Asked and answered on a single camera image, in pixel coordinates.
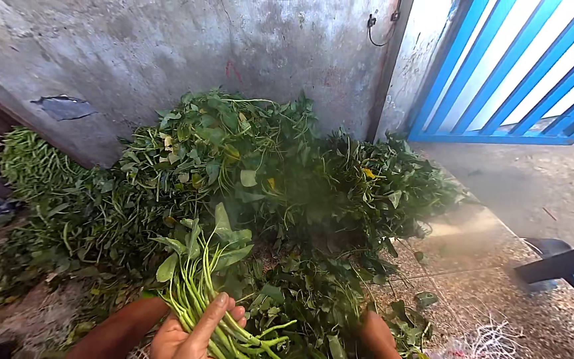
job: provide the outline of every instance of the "tiled floor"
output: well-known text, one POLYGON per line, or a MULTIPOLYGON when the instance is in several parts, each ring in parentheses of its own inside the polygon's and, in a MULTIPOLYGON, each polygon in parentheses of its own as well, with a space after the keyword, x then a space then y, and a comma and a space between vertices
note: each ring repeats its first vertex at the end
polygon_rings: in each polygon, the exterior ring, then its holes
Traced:
POLYGON ((558 281, 554 289, 527 293, 511 268, 539 257, 488 208, 465 204, 436 218, 424 240, 396 243, 395 259, 408 281, 392 277, 391 286, 371 285, 382 306, 395 299, 413 303, 419 291, 432 291, 440 301, 423 314, 435 325, 429 349, 495 320, 523 331, 516 358, 574 359, 574 289, 558 281), (427 265, 413 252, 421 250, 427 265))

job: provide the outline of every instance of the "forearm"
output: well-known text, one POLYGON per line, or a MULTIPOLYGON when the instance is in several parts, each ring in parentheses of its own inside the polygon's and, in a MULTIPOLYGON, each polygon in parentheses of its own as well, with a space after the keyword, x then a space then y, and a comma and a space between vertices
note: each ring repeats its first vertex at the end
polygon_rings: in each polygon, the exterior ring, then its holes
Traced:
POLYGON ((130 303, 90 331, 66 359, 123 359, 167 311, 161 298, 130 303))

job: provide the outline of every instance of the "red mark on wall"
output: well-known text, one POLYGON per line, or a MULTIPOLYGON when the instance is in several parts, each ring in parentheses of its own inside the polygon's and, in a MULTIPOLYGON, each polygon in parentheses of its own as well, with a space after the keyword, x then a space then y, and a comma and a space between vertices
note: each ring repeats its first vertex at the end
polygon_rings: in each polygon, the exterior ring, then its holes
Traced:
POLYGON ((325 79, 323 84, 325 87, 337 87, 340 85, 343 76, 344 76, 343 70, 339 69, 338 67, 332 66, 325 73, 325 79))
POLYGON ((227 60, 227 64, 225 65, 225 76, 227 78, 230 77, 230 70, 234 71, 234 75, 236 75, 236 78, 239 80, 240 84, 243 84, 243 79, 240 77, 240 72, 236 69, 236 66, 234 66, 234 61, 227 60))

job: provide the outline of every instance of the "hand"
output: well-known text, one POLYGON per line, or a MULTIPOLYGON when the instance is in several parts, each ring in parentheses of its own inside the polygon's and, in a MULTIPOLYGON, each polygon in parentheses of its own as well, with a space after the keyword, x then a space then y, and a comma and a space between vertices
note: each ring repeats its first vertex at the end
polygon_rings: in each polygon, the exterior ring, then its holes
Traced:
POLYGON ((368 310, 363 314, 362 322, 360 336, 376 359, 401 359, 395 349, 395 338, 380 315, 368 310))
POLYGON ((174 314, 170 314, 150 346, 151 359, 207 359, 207 345, 225 312, 229 311, 241 328, 247 324, 245 308, 234 298, 220 293, 205 309, 194 331, 186 333, 174 314))

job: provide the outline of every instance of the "concrete wall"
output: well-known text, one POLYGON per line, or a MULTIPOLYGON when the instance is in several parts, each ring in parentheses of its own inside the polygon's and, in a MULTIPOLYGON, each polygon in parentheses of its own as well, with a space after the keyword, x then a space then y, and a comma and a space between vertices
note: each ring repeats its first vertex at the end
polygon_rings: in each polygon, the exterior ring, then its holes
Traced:
POLYGON ((0 0, 0 103, 87 165, 110 166, 117 136, 219 85, 280 102, 304 89, 323 130, 364 138, 386 49, 366 21, 375 14, 382 42, 394 10, 395 0, 0 0), (31 103, 59 94, 98 113, 57 121, 31 103))
POLYGON ((460 0, 414 0, 376 138, 404 129, 460 0))

